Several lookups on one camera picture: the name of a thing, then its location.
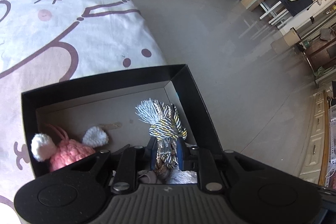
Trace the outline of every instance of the black box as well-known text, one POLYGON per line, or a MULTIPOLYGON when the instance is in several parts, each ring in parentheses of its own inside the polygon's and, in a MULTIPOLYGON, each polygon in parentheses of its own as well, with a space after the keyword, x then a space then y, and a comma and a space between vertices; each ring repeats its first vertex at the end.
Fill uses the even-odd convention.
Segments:
POLYGON ((176 105, 188 131, 188 143, 221 154, 216 130, 188 66, 148 67, 78 78, 22 93, 26 143, 35 176, 49 172, 45 162, 33 158, 30 147, 38 132, 54 139, 45 123, 62 127, 78 141, 90 127, 108 125, 110 140, 103 148, 112 152, 128 143, 146 146, 150 125, 138 119, 135 107, 149 98, 176 105))

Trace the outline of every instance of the rope tassel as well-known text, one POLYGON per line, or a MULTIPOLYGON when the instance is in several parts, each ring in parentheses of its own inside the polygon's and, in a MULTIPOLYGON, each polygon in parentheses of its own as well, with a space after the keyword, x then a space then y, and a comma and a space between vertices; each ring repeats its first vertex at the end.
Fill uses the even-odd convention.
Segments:
POLYGON ((136 109, 140 121, 151 124, 149 135, 157 138, 157 168, 162 168, 160 162, 168 168, 175 167, 176 140, 178 137, 184 140, 187 137, 187 131, 181 125, 176 106, 149 99, 142 101, 136 109))

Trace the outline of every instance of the cable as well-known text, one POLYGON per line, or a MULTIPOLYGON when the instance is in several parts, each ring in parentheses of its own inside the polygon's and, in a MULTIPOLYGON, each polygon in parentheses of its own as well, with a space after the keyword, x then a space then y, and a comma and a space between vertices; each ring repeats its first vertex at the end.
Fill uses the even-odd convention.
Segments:
POLYGON ((333 173, 332 173, 330 176, 327 177, 327 175, 330 173, 330 171, 335 167, 335 164, 336 164, 336 162, 335 162, 335 163, 333 164, 333 166, 330 168, 329 172, 325 175, 325 178, 328 179, 328 178, 330 178, 330 177, 333 176, 333 174, 335 173, 335 170, 336 170, 336 169, 334 169, 333 173))

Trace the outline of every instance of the screw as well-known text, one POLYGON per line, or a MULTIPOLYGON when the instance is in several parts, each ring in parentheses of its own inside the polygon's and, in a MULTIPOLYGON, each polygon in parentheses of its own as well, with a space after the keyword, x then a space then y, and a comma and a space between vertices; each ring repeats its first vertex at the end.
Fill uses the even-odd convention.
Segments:
POLYGON ((117 182, 113 185, 113 189, 115 189, 118 192, 125 191, 129 188, 129 184, 127 182, 117 182))
POLYGON ((209 191, 219 191, 223 188, 223 186, 218 182, 209 182, 205 188, 209 191))
POLYGON ((168 186, 168 187, 164 188, 163 190, 166 191, 167 193, 169 193, 170 191, 173 190, 173 188, 168 186))

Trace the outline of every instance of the cartoon print rug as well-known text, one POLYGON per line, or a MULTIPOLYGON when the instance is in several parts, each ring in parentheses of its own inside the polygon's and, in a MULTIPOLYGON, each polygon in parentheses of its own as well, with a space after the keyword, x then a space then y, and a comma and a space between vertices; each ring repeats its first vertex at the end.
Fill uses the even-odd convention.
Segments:
POLYGON ((166 62, 131 0, 0 0, 0 56, 0 215, 20 224, 14 196, 34 179, 21 92, 166 62))

